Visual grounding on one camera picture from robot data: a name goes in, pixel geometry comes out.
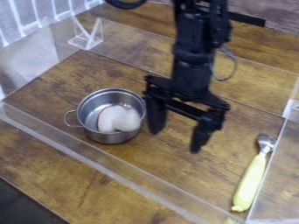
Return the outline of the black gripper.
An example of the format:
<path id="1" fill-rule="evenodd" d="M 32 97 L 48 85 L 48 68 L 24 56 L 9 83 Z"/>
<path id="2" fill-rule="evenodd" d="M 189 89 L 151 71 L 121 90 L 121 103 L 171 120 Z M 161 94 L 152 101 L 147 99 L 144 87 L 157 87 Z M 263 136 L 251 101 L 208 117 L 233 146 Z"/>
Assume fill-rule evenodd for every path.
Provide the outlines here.
<path id="1" fill-rule="evenodd" d="M 211 134 L 221 130 L 229 105 L 211 92 L 215 53 L 199 58 L 175 56 L 169 78 L 147 75 L 144 91 L 147 123 L 156 135 L 165 125 L 167 110 L 193 117 L 197 126 L 191 137 L 191 153 L 199 153 Z"/>

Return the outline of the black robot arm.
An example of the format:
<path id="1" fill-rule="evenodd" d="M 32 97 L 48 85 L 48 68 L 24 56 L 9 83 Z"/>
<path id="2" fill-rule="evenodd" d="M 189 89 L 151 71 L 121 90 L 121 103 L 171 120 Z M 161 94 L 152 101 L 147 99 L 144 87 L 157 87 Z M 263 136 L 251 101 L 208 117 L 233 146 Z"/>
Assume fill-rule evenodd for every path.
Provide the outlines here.
<path id="1" fill-rule="evenodd" d="M 229 104 L 211 91 L 216 49 L 229 41 L 227 0 L 172 0 L 176 40 L 172 45 L 172 76 L 148 75 L 145 111 L 148 129 L 157 134 L 172 111 L 197 122 L 189 151 L 196 153 L 213 131 L 220 130 Z"/>

